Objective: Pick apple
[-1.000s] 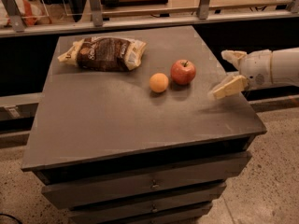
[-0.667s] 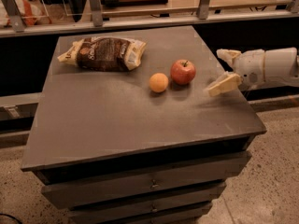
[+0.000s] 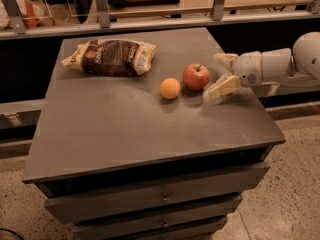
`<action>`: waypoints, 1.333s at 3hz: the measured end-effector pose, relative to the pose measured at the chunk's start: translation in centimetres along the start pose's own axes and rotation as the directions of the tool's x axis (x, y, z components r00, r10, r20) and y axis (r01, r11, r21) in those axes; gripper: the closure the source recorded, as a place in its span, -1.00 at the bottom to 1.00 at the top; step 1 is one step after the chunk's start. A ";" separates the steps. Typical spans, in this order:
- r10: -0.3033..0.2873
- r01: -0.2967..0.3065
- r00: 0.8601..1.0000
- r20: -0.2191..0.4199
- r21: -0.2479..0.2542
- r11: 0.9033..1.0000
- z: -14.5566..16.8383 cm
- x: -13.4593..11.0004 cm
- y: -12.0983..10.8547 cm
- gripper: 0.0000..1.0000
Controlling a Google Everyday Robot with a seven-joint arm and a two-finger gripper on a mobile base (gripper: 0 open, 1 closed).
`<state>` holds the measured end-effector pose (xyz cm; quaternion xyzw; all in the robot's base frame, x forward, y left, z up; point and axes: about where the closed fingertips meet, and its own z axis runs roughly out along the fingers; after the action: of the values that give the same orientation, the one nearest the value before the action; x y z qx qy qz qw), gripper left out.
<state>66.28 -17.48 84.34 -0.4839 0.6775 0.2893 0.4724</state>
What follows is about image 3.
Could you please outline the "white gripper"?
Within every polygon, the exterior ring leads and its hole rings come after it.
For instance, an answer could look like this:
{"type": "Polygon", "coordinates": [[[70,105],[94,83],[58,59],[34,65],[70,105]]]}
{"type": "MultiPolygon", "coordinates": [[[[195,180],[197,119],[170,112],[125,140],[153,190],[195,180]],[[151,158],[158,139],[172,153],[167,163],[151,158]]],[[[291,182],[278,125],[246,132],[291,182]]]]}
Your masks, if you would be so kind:
{"type": "Polygon", "coordinates": [[[241,86],[241,83],[243,86],[253,87],[265,82],[280,82],[285,80],[291,71],[292,55],[289,48],[249,52],[239,57],[234,53],[216,53],[213,58],[227,70],[232,68],[233,63],[235,74],[223,74],[204,91],[204,101],[213,105],[221,104],[227,95],[241,86]]]}

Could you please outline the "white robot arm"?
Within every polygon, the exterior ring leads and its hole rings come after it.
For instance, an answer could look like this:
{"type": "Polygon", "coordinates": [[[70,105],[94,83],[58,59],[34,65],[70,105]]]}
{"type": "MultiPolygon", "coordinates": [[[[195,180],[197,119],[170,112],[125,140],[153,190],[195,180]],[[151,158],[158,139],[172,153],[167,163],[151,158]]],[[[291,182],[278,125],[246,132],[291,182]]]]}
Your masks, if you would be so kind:
{"type": "Polygon", "coordinates": [[[303,88],[320,85],[320,33],[299,37],[292,48],[241,55],[217,53],[216,63],[226,72],[203,93],[211,104],[221,104],[241,87],[268,86],[266,97],[274,96],[281,86],[303,88]]]}

